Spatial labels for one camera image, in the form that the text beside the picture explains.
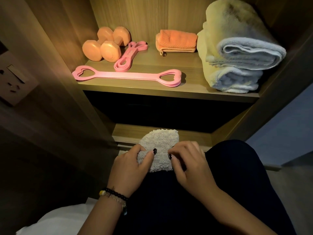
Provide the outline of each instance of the dark pants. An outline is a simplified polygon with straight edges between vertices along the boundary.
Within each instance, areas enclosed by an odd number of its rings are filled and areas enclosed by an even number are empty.
[[[216,184],[278,235],[296,234],[255,150],[245,142],[220,142],[206,152]],[[186,192],[173,171],[148,173],[127,203],[115,234],[228,234]]]

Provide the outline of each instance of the folded towel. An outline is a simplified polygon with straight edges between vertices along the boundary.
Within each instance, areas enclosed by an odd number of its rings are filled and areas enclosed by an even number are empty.
[[[202,60],[204,77],[212,88],[231,93],[247,93],[258,88],[262,70],[212,66],[205,61],[208,53],[204,30],[198,33],[197,50]]]
[[[253,7],[240,0],[217,0],[206,10],[210,54],[206,61],[212,65],[234,66],[250,70],[275,67],[286,56]]]
[[[156,35],[156,47],[163,55],[163,52],[191,52],[196,50],[198,36],[194,33],[187,33],[178,30],[161,30]]]
[[[140,151],[138,153],[137,161],[142,163],[146,154],[153,149],[156,149],[156,154],[152,162],[152,166],[149,172],[156,171],[170,171],[172,170],[172,164],[168,158],[167,151],[179,142],[178,131],[174,129],[157,129],[146,134],[139,144],[143,146],[146,151]]]

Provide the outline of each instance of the black bead bracelet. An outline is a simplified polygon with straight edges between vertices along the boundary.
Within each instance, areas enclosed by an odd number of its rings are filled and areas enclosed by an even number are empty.
[[[103,189],[105,192],[110,193],[118,198],[121,198],[123,201],[127,202],[128,198],[120,193],[117,193],[116,191],[109,189],[109,188],[104,188]]]

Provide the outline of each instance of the wall socket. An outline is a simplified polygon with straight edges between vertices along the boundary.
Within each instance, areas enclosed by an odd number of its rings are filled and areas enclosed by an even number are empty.
[[[37,85],[9,51],[0,55],[0,97],[9,105],[16,105]]]

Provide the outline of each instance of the bracelet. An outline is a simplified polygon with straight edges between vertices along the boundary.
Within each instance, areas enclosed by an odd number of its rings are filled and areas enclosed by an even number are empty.
[[[112,190],[112,189],[109,189],[109,188],[104,188],[103,189],[104,191],[112,194],[112,195],[115,195],[116,197],[118,198],[121,198],[123,201],[127,202],[128,198],[124,195],[121,195],[120,193],[117,193],[116,191]]]
[[[122,208],[123,208],[123,214],[126,215],[127,214],[127,207],[126,207],[126,201],[121,200],[119,197],[105,191],[105,190],[101,190],[99,192],[100,196],[106,196],[108,198],[112,198],[113,200],[117,201],[118,203],[122,204]]]

